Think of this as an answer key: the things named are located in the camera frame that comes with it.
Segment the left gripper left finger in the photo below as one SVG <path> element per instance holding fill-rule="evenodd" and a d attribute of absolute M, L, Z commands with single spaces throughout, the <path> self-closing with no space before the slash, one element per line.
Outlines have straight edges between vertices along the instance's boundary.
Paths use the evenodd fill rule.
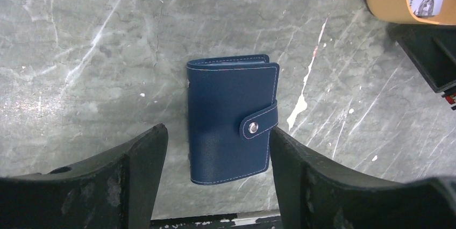
<path fill-rule="evenodd" d="M 165 125 L 50 173 L 1 178 L 1 228 L 149 228 Z"/>

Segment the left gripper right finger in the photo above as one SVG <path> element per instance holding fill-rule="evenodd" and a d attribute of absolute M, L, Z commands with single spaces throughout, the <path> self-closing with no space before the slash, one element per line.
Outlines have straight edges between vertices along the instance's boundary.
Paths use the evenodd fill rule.
<path fill-rule="evenodd" d="M 455 228 L 455 178 L 398 183 L 345 167 L 276 127 L 270 155 L 284 228 Z"/>

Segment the blue card holder wallet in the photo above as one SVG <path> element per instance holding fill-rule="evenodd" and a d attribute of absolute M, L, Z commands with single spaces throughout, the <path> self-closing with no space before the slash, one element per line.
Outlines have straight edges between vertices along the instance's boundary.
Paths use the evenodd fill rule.
<path fill-rule="evenodd" d="M 269 136 L 279 118 L 279 71 L 266 54 L 187 63 L 193 183 L 227 183 L 268 169 Z"/>

